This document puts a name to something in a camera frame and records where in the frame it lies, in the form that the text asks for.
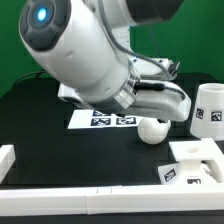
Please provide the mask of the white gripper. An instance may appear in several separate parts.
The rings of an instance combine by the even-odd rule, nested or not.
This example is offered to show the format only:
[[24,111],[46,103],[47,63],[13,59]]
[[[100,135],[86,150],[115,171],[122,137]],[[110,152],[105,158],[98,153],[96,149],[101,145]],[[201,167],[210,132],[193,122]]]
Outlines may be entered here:
[[138,81],[136,99],[129,114],[183,122],[190,113],[191,99],[176,84],[168,81]]

